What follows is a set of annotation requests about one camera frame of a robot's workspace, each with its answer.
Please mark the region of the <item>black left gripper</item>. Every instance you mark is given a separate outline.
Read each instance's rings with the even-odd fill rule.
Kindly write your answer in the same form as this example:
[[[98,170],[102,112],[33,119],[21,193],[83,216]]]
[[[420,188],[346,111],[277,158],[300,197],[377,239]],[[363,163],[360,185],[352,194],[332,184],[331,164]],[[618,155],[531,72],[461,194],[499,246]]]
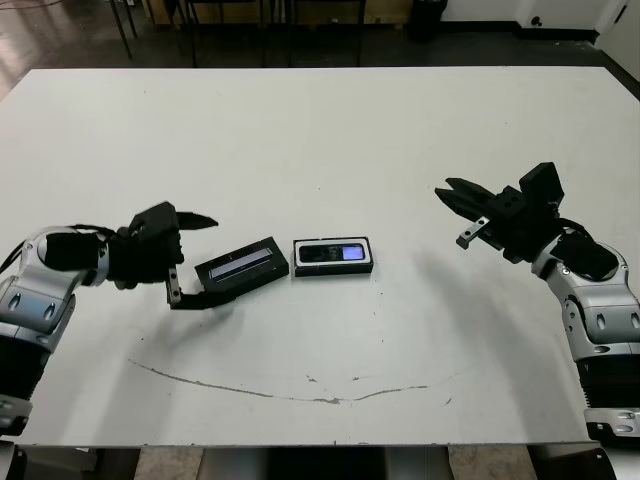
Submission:
[[[213,218],[194,212],[178,212],[180,230],[195,231],[217,227]],[[177,229],[161,231],[158,235],[142,234],[111,236],[108,241],[109,266],[106,279],[119,290],[132,290],[139,284],[165,283],[169,270],[184,262],[181,235]],[[169,306],[172,310],[202,311],[228,304],[235,295],[225,292],[184,294],[171,291]]]

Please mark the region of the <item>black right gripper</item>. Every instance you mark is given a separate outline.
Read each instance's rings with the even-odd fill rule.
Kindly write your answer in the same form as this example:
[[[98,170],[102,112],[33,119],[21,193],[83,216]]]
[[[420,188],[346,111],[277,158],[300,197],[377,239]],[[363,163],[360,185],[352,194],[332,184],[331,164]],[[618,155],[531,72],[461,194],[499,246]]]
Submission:
[[[436,188],[436,196],[456,215],[470,220],[471,237],[502,252],[510,262],[532,262],[560,234],[559,203],[529,198],[514,187],[494,194],[463,178],[449,177],[450,189]]]

